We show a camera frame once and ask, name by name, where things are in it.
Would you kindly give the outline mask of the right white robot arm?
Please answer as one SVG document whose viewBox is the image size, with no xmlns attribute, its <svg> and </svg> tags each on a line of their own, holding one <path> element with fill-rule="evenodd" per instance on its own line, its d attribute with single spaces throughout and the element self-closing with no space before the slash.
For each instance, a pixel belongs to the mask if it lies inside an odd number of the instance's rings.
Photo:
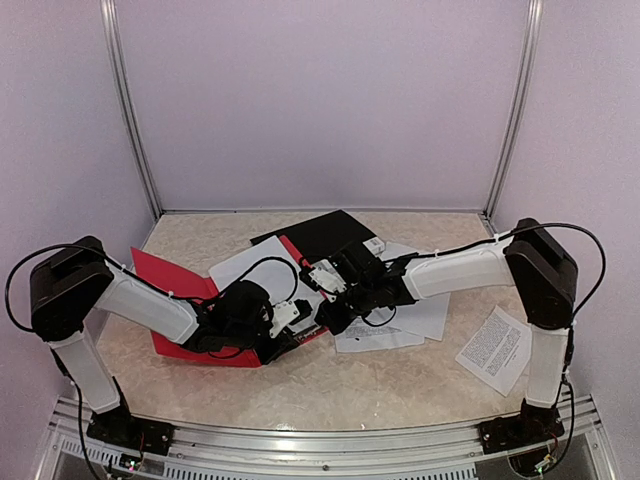
<svg viewBox="0 0 640 480">
<path fill-rule="evenodd" d="M 576 310 L 578 267 L 552 228 L 525 218 L 514 229 L 476 243 L 387 258 L 349 246 L 312 269 L 312 279 L 327 297 L 317 321 L 339 335 L 381 309 L 482 290 L 512 293 L 522 319 L 494 307 L 462 344 L 456 361 L 503 396 L 521 375 L 527 377 L 527 409 L 515 416 L 511 433 L 531 444 L 550 427 L 548 411 L 557 403 L 569 364 Z"/>
</svg>

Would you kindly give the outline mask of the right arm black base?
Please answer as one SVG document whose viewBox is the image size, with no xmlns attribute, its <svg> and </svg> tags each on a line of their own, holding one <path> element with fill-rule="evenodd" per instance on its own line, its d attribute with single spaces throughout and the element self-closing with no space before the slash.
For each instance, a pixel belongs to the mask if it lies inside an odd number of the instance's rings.
<svg viewBox="0 0 640 480">
<path fill-rule="evenodd" d="M 481 422 L 478 432 L 485 455 L 559 438 L 565 433 L 556 405 L 541 408 L 522 401 L 520 412 Z"/>
</svg>

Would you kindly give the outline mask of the red folder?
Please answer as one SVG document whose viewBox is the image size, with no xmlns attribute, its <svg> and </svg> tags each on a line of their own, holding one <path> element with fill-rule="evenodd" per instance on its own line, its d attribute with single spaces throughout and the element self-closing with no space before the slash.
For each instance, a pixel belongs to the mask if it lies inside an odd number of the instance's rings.
<svg viewBox="0 0 640 480">
<path fill-rule="evenodd" d="M 178 296 L 193 297 L 199 301 L 209 300 L 218 293 L 218 286 L 211 277 L 202 277 L 182 266 L 136 248 L 131 248 L 131 253 L 136 273 L 156 287 L 173 291 Z M 151 337 L 156 353 L 168 358 L 208 366 L 234 368 L 259 368 L 268 364 L 267 360 L 263 360 L 258 355 L 257 348 L 239 353 L 233 347 L 224 347 L 219 353 L 220 358 L 213 358 L 207 353 L 190 352 L 158 333 L 152 332 Z"/>
</svg>

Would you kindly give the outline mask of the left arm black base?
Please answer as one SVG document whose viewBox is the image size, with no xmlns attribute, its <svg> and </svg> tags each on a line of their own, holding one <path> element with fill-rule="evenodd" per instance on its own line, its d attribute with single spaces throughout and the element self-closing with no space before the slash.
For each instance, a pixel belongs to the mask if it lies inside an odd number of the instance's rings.
<svg viewBox="0 0 640 480">
<path fill-rule="evenodd" d="M 113 378 L 120 396 L 119 404 L 105 413 L 92 413 L 87 435 L 106 444 L 167 456 L 175 426 L 158 420 L 134 416 L 117 380 Z"/>
</svg>

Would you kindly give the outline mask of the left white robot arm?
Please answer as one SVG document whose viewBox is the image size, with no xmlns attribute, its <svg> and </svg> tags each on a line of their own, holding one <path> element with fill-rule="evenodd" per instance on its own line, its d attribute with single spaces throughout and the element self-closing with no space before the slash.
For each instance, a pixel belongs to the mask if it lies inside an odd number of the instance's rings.
<svg viewBox="0 0 640 480">
<path fill-rule="evenodd" d="M 274 302 L 245 274 L 211 299 L 176 296 L 110 258 L 100 240 L 86 236 L 47 248 L 49 258 L 30 273 L 31 328 L 47 343 L 102 430 L 121 445 L 140 434 L 137 418 L 122 407 L 123 396 L 84 322 L 93 310 L 118 315 L 165 337 L 180 349 L 224 359 L 254 351 L 268 362 L 295 346 L 291 326 L 311 313 L 308 301 L 289 295 Z"/>
</svg>

